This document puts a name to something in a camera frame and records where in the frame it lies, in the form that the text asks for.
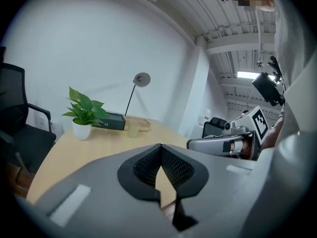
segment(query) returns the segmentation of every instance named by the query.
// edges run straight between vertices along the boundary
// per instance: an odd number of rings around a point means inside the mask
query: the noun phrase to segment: chair armrest
[[[45,114],[48,118],[48,120],[51,120],[51,114],[48,110],[39,108],[38,106],[35,106],[33,104],[28,103],[29,108],[34,109],[36,111],[42,112],[43,114]]]
[[[28,103],[28,106],[29,106],[29,108],[34,109],[36,111],[39,111],[39,112],[41,112],[41,113],[46,115],[46,117],[49,120],[49,131],[52,132],[52,128],[51,128],[51,113],[48,110],[42,109],[42,108],[40,108],[38,106],[35,106],[33,104],[30,104],[30,103]]]
[[[8,144],[14,145],[13,137],[5,133],[3,130],[0,130],[0,138],[2,138]]]

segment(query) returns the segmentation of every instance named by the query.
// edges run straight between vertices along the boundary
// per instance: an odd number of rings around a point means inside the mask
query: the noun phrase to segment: glass cup
[[[140,123],[136,121],[131,121],[128,129],[128,137],[135,138],[138,136],[140,129]]]

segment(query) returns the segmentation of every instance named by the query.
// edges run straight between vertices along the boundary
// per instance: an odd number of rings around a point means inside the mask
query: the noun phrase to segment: black mesh chair
[[[226,122],[226,120],[217,117],[214,117],[210,121],[205,122],[202,137],[207,137],[210,135],[221,136]]]
[[[36,173],[56,140],[49,111],[29,104],[24,86],[24,69],[0,64],[0,152],[7,161],[29,174]],[[49,132],[25,124],[29,108],[42,112],[49,120]]]

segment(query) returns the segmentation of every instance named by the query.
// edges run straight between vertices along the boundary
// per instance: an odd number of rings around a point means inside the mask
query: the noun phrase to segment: cable
[[[258,67],[263,67],[263,61],[261,61],[261,52],[262,52],[262,38],[261,38],[261,27],[260,27],[260,19],[259,19],[259,14],[258,10],[255,10],[256,13],[256,18],[257,18],[257,25],[258,25],[258,35],[259,35],[259,49],[258,49],[258,62],[257,66]]]
[[[250,92],[250,95],[248,97],[246,106],[249,106],[249,102],[250,102],[250,99],[251,99],[251,96],[252,96],[253,88],[254,88],[254,85],[252,85],[251,92]]]
[[[276,26],[275,23],[271,23],[271,22],[261,22],[262,25],[267,25],[267,26]],[[228,26],[222,26],[223,29],[227,29],[227,28],[233,28],[233,27],[242,27],[242,26],[254,26],[257,25],[257,23],[253,23],[253,22],[249,22],[249,23],[240,23],[240,24],[235,24],[235,25],[228,25]],[[203,34],[202,36],[205,37],[208,34],[211,34],[213,32],[217,32],[220,31],[219,28],[217,29],[213,29],[208,31],[207,33]]]

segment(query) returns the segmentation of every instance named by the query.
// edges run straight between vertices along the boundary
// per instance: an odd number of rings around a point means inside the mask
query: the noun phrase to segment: black mesh pad
[[[194,173],[193,167],[165,148],[161,148],[162,168],[174,188],[186,182]]]
[[[134,166],[134,174],[144,183],[155,188],[155,180],[160,168],[161,157],[159,147],[154,152],[140,159]]]
[[[161,166],[178,199],[196,196],[208,181],[203,164],[161,144],[126,160],[118,170],[118,180],[133,197],[160,202],[155,182]]]

